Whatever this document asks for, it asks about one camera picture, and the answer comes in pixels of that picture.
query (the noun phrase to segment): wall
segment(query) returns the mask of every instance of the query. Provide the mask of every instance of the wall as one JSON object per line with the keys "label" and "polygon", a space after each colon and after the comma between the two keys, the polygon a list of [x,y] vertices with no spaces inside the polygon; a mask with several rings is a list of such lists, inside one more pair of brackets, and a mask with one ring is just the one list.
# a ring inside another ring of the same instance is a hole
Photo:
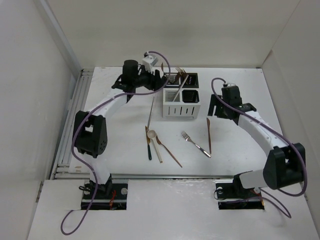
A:
{"label": "wall", "polygon": [[145,51],[184,67],[259,67],[299,0],[48,0],[84,68]]}
{"label": "wall", "polygon": [[28,236],[71,71],[32,0],[0,0],[0,239]]}
{"label": "wall", "polygon": [[301,0],[262,69],[284,133],[306,148],[308,204],[320,233],[320,2]]}

